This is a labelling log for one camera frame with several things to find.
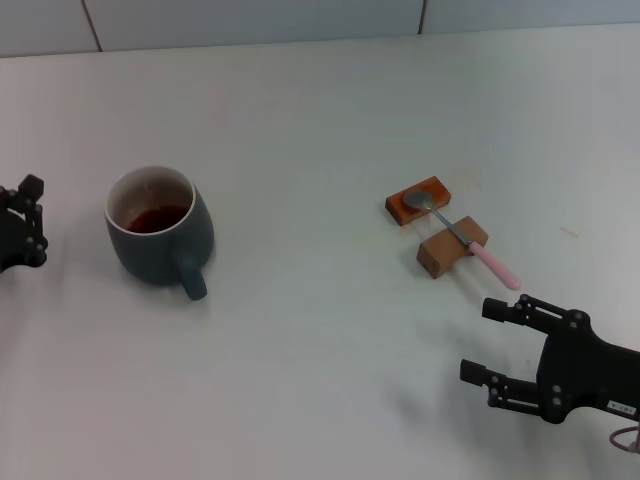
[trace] label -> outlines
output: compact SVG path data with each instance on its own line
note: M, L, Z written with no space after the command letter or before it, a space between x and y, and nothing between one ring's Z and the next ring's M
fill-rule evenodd
M611 410L617 410L618 412L624 413L625 415L636 414L636 409L634 407L630 407L629 405L625 405L623 403L614 402L613 400L609 400L607 408L610 408Z

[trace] pink spoon handle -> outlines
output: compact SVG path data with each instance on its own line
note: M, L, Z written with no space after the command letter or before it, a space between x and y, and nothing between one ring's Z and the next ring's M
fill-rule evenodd
M507 267L502 265L500 260L487 252L482 245L476 242L471 242L469 250L476 257L482 260L487 267L489 267L489 270L491 270L493 274L500 279L505 287L510 288L511 290L520 290L520 279L511 273Z

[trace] spoon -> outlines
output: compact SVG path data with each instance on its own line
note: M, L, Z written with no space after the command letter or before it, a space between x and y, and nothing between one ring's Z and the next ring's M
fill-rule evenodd
M520 290L520 279L516 277L507 267L505 267L500 260L495 258L489 252L487 252L482 245L477 242L472 242L465 235L462 234L456 227L454 227L449 220L444 218L433 201L433 196L429 192L424 190L414 190L407 192L402 197L402 201L405 205L416 210L429 210L440 219L442 223L453 233L460 242L469 249L471 253L476 255L482 263L484 263L493 274L500 279L505 287L511 290Z

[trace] metal spoon head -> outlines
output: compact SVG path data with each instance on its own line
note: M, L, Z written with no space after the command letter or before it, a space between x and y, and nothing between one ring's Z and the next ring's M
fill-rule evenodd
M412 190L402 197L405 205L415 208L416 210L433 210L433 196L424 190Z

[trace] wooden block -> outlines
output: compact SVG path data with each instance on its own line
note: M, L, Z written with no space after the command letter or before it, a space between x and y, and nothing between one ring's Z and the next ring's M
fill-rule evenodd
M464 217L456 222L455 227L472 242L478 242L483 247L489 239L485 232L471 217ZM420 244L418 262L433 278L440 277L447 272L456 260L469 254L468 249L460 240L445 228Z
M451 200L449 190L442 185L437 177L427 178L424 182L420 182L413 187L409 187L387 198L384 206L396 222L398 222L398 225L406 225L407 223L414 221L416 218L424 217L429 213L427 210L416 210L415 208L408 207L404 204L402 197L405 193L411 190L426 190L429 192L433 195L433 201L436 202L437 208L444 207L449 203L449 200Z

